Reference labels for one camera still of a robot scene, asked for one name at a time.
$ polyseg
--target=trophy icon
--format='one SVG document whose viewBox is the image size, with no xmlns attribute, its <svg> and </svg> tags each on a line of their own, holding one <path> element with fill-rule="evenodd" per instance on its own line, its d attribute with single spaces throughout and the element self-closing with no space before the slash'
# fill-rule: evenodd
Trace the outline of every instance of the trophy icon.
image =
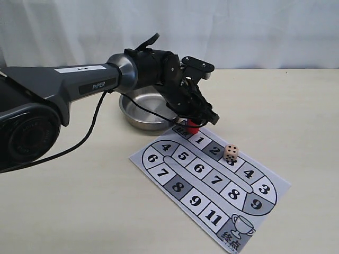
<svg viewBox="0 0 339 254">
<path fill-rule="evenodd" d="M 232 222 L 236 230 L 231 230 L 231 233 L 238 239 L 242 238 L 240 234 L 252 236 L 255 232 L 253 224 L 241 215 L 233 214 Z"/>
</svg>

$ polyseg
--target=black cable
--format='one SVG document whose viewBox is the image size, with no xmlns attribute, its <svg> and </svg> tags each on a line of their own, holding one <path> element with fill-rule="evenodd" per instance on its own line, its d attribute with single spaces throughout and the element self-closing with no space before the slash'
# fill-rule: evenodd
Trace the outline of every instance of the black cable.
<svg viewBox="0 0 339 254">
<path fill-rule="evenodd" d="M 171 123 L 173 123 L 173 124 L 175 124 L 175 125 L 182 126 L 182 127 L 186 127 L 186 128 L 201 128 L 201 127 L 204 127 L 204 126 L 207 124 L 207 122 L 205 122 L 204 124 L 201 124 L 201 125 L 186 125 L 186 124 L 177 123 L 177 122 L 175 122 L 174 120 L 165 118 L 165 117 L 162 116 L 162 115 L 159 115 L 159 114 L 157 114 L 157 113 L 155 113 L 155 112 L 153 112 L 153 111 L 151 111 L 151 110 L 148 110 L 148 109 L 146 109 L 146 108 L 140 106 L 138 103 L 136 103 L 136 102 L 135 102 L 131 97 L 129 97 L 128 95 L 126 95 L 126 94 L 122 94 L 122 95 L 123 95 L 124 97 L 126 97 L 127 99 L 129 99 L 131 102 L 133 102 L 138 108 L 140 108 L 140 109 L 142 109 L 142 110 L 144 110 L 144 111 L 146 111 L 146 112 L 148 112 L 148 113 L 150 113 L 150 114 L 152 114 L 152 115 L 158 116 L 158 117 L 160 117 L 160 118 L 162 118 L 162 119 L 164 119 L 164 120 L 166 120 L 166 121 L 169 121 L 169 122 L 171 122 Z"/>
<path fill-rule="evenodd" d="M 6 172 L 10 172 L 10 171 L 15 171 L 15 170 L 19 170 L 19 169 L 24 169 L 24 168 L 28 168 L 28 167 L 32 167 L 32 166 L 35 166 L 35 165 L 38 165 L 38 164 L 41 164 L 41 163 L 44 163 L 44 162 L 47 162 L 47 161 L 50 161 L 50 160 L 54 160 L 56 158 L 59 158 L 63 155 L 66 155 L 70 152 L 73 152 L 75 149 L 79 148 L 83 143 L 86 142 L 86 140 L 90 137 L 90 135 L 92 134 L 92 131 L 94 129 L 94 126 L 95 126 L 95 122 L 96 122 L 96 118 L 97 118 L 97 115 L 99 113 L 99 109 L 100 109 L 100 106 L 105 98 L 105 95 L 107 94 L 107 92 L 104 92 L 101 97 L 100 97 L 100 100 L 96 106 L 96 109 L 95 109 L 95 112 L 94 112 L 94 116 L 93 116 L 93 119 L 92 119 L 92 124 L 90 126 L 90 129 L 88 130 L 86 136 L 78 143 L 76 144 L 75 146 L 61 152 L 61 153 L 58 153 L 56 155 L 53 155 L 53 156 L 50 156 L 50 157 L 47 157 L 47 158 L 44 158 L 44 159 L 41 159 L 41 160 L 37 160 L 37 161 L 34 161 L 34 162 L 30 162 L 30 163 L 27 163 L 27 164 L 23 164 L 23 165 L 19 165 L 19 166 L 15 166 L 15 167 L 12 167 L 12 168 L 9 168 L 9 169 L 6 169 L 5 171 L 2 171 L 0 173 L 6 173 Z"/>
</svg>

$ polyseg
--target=number 7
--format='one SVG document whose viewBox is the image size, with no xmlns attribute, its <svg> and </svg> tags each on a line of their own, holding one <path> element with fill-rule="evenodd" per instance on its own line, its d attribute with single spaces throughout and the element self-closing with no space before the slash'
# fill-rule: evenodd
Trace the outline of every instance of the number 7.
<svg viewBox="0 0 339 254">
<path fill-rule="evenodd" d="M 216 178 L 217 180 L 212 181 L 213 184 L 216 184 L 216 183 L 222 181 L 222 179 L 221 179 L 219 176 L 215 176 L 215 178 Z"/>
<path fill-rule="evenodd" d="M 158 176 L 163 176 L 163 175 L 168 174 L 168 171 L 164 168 L 161 171 L 163 171 L 163 173 L 159 173 Z"/>
</svg>

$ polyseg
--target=game board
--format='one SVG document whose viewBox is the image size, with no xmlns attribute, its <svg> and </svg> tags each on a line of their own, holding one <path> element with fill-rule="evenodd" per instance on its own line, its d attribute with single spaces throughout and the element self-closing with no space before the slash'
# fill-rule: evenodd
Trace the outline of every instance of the game board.
<svg viewBox="0 0 339 254">
<path fill-rule="evenodd" d="M 227 144 L 205 127 L 192 135 L 176 125 L 130 160 L 218 244 L 236 254 L 291 184 L 241 149 L 236 162 L 227 162 Z"/>
</svg>

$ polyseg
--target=piper logo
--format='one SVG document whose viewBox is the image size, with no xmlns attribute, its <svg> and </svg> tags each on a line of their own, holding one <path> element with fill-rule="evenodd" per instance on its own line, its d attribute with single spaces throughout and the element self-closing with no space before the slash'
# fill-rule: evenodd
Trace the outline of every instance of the piper logo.
<svg viewBox="0 0 339 254">
<path fill-rule="evenodd" d="M 105 86 L 105 81 L 104 82 L 100 82 L 98 84 L 94 84 L 92 90 L 97 90 L 97 89 L 102 88 L 104 86 Z"/>
</svg>

